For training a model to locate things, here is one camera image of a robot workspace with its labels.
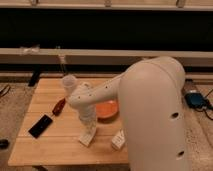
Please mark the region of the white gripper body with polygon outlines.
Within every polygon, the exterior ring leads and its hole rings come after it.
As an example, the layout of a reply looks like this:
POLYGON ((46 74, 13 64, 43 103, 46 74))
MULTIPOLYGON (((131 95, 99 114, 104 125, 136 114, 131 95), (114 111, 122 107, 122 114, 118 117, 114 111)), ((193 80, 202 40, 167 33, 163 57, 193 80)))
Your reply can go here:
POLYGON ((94 106, 88 106, 79 110, 79 119, 86 128, 96 126, 96 110, 94 106))

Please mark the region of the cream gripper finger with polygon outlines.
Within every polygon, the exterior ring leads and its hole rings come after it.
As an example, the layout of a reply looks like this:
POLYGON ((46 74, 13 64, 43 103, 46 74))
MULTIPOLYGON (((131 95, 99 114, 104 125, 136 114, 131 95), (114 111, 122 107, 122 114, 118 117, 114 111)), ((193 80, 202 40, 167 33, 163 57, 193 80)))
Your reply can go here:
POLYGON ((90 136, 94 137, 97 132, 97 125, 96 124, 91 124, 86 126, 86 133, 89 134, 90 136))

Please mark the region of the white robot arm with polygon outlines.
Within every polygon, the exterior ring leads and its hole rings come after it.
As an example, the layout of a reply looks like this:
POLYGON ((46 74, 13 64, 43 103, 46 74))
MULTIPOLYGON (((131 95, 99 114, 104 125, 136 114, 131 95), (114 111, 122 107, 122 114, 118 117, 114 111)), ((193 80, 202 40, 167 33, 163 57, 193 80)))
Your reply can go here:
POLYGON ((86 115, 96 103, 118 100, 131 171, 191 171, 184 83, 185 71, 176 59, 157 57, 137 62, 97 87, 76 90, 68 103, 86 115))

